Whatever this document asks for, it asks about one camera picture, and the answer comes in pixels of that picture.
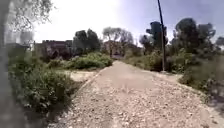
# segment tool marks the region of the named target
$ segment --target vegetation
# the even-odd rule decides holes
[[[8,70],[15,99],[24,108],[45,115],[58,104],[69,103],[79,86],[44,65],[35,57],[18,56],[10,59]]]
[[[101,53],[90,53],[74,58],[65,65],[67,69],[104,68],[112,65],[112,59]]]
[[[160,23],[152,22],[151,29],[146,32],[150,35],[142,35],[139,40],[143,46],[142,56],[134,56],[128,51],[125,62],[146,70],[161,71]],[[192,18],[184,18],[178,22],[174,38],[166,44],[167,71],[183,73],[183,78],[180,79],[183,84],[204,92],[211,91],[208,81],[220,83],[220,74],[223,73],[223,70],[217,70],[217,67],[221,67],[218,65],[222,63],[220,58],[223,58],[223,54],[219,47],[223,46],[224,41],[223,37],[219,37],[212,43],[211,38],[215,32],[211,23],[197,24]]]

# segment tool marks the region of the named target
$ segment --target utility pole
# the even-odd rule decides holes
[[[163,24],[163,15],[162,15],[162,9],[161,9],[161,5],[160,5],[160,0],[158,1],[158,6],[159,6],[159,14],[160,14],[160,21],[161,21],[161,29],[162,29],[162,53],[163,53],[163,71],[166,71],[166,45],[165,45],[165,28],[164,28],[164,24]]]

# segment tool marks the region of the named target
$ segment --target tall tree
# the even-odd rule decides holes
[[[96,32],[89,29],[77,31],[74,37],[74,47],[78,53],[89,53],[100,49],[100,42]]]
[[[9,5],[15,7],[14,12],[17,20],[12,20],[11,23],[15,23],[15,27],[28,25],[27,22],[23,21],[35,21],[39,20],[42,16],[45,17],[49,14],[51,10],[50,0],[0,0],[0,81],[1,81],[1,98],[0,98],[0,122],[1,127],[16,127],[25,128],[25,119],[23,113],[19,111],[19,108],[14,104],[12,98],[11,86],[7,76],[5,75],[5,62],[7,61],[7,56],[5,54],[4,41],[5,41],[5,26],[7,25],[7,18],[9,13]]]
[[[100,41],[99,38],[93,30],[89,29],[87,31],[87,36],[88,36],[88,44],[90,47],[90,51],[97,51],[100,49]]]
[[[124,55],[128,43],[133,43],[131,32],[122,28],[107,27],[103,30],[104,39],[109,43],[109,53],[112,56],[114,51]]]
[[[158,21],[154,21],[150,23],[151,25],[151,29],[147,29],[146,32],[151,34],[152,37],[152,45],[155,49],[157,50],[161,50],[162,49],[162,29],[161,29],[161,24]],[[165,37],[165,44],[167,44],[168,42],[168,38]]]
[[[177,38],[188,52],[199,46],[197,24],[192,18],[184,18],[176,25]]]

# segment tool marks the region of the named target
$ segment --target dirt path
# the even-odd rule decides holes
[[[82,88],[50,128],[224,128],[200,97],[163,75],[122,62]]]

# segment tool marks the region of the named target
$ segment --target bush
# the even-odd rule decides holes
[[[83,57],[72,59],[66,64],[67,69],[104,68],[112,65],[112,60],[101,53],[90,53]]]
[[[46,114],[66,103],[75,85],[65,75],[38,65],[33,59],[17,58],[9,65],[9,78],[16,100],[25,108]]]
[[[126,63],[144,69],[144,57],[132,57],[124,60]]]
[[[150,71],[162,71],[162,56],[159,51],[153,51],[150,55],[146,56],[145,69]]]
[[[125,62],[150,71],[162,71],[162,56],[158,51],[147,56],[132,57]]]
[[[208,80],[219,82],[223,80],[224,69],[222,68],[223,57],[214,57],[213,60],[203,60],[200,65],[190,67],[185,71],[180,83],[191,86],[203,92],[210,91]]]
[[[55,60],[51,60],[48,65],[48,68],[60,68],[63,67],[63,63],[61,60],[55,59]]]
[[[195,55],[187,53],[184,49],[181,49],[177,55],[173,55],[169,59],[171,70],[175,73],[184,73],[190,66],[198,64]]]

